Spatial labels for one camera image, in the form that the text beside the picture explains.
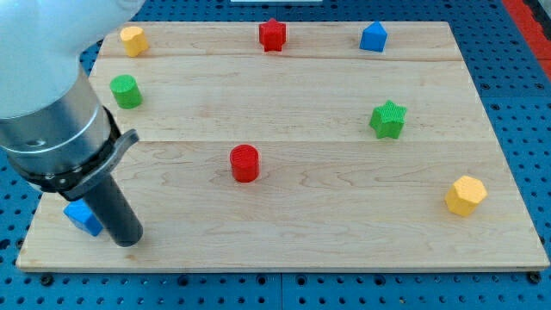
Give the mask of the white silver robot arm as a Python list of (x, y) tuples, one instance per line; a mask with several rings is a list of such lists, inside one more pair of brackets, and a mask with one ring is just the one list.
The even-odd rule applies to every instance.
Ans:
[(44, 192), (75, 201), (139, 139), (120, 133), (79, 62), (144, 0), (1, 3), (1, 147)]

